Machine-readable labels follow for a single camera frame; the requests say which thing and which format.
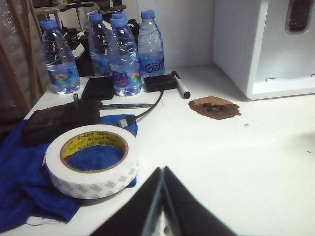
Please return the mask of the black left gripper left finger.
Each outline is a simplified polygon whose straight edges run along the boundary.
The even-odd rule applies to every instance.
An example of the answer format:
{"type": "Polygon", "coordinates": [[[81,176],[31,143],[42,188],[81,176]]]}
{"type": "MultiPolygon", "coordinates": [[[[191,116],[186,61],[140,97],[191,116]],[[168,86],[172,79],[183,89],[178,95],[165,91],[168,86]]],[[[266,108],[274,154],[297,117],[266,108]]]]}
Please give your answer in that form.
{"type": "Polygon", "coordinates": [[[163,170],[156,168],[135,195],[94,236],[151,236],[161,213],[163,170]]]}

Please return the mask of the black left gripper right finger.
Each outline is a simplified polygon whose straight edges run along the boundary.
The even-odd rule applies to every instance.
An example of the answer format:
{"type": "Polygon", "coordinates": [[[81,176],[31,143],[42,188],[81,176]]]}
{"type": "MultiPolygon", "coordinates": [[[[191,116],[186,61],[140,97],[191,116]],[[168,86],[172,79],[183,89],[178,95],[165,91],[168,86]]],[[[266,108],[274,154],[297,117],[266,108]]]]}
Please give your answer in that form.
{"type": "Polygon", "coordinates": [[[235,236],[182,184],[169,167],[163,169],[163,205],[175,236],[235,236]]]}

